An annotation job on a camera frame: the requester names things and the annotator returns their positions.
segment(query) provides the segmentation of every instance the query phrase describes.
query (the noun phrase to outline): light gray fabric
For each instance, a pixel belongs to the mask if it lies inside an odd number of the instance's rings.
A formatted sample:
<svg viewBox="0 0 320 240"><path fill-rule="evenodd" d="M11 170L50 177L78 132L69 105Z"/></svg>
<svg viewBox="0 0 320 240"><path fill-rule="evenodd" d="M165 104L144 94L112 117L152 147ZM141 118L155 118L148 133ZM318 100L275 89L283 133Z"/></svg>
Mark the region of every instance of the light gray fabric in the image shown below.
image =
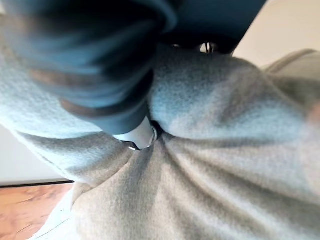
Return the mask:
<svg viewBox="0 0 320 240"><path fill-rule="evenodd" d="M160 47L149 104L166 133L133 152L61 109L0 45L0 122L76 181L65 239L320 239L320 53L264 73Z"/></svg>

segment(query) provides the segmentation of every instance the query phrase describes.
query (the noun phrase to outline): white wall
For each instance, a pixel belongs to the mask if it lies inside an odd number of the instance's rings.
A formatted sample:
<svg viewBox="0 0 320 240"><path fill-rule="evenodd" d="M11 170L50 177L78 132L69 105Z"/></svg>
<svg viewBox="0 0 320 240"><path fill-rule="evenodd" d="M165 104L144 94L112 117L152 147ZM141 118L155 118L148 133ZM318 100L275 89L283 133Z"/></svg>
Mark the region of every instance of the white wall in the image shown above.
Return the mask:
<svg viewBox="0 0 320 240"><path fill-rule="evenodd" d="M320 0L272 0L234 56L263 66L300 49L320 51Z"/></svg>
<svg viewBox="0 0 320 240"><path fill-rule="evenodd" d="M0 186L63 180L0 126Z"/></svg>

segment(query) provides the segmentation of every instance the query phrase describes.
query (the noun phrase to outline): wooden floor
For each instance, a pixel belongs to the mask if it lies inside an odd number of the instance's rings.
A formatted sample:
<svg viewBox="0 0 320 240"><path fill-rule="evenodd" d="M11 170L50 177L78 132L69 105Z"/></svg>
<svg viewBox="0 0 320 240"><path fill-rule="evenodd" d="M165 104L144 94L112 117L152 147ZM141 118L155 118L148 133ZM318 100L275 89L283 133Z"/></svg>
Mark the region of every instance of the wooden floor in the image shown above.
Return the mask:
<svg viewBox="0 0 320 240"><path fill-rule="evenodd" d="M26 240L46 222L72 184L0 188L0 240Z"/></svg>

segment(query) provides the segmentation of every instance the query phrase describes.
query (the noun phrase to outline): gray fleece sweater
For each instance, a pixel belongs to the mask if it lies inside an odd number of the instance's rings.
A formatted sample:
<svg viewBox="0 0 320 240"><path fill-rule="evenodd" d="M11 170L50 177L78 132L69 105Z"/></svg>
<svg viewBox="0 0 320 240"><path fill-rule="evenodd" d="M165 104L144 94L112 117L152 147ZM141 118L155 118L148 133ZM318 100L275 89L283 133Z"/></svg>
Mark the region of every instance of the gray fleece sweater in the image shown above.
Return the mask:
<svg viewBox="0 0 320 240"><path fill-rule="evenodd" d="M165 133L133 152L34 85L1 36L0 122L76 182L64 239L316 240L319 66L311 50L261 71L160 47L149 105Z"/></svg>

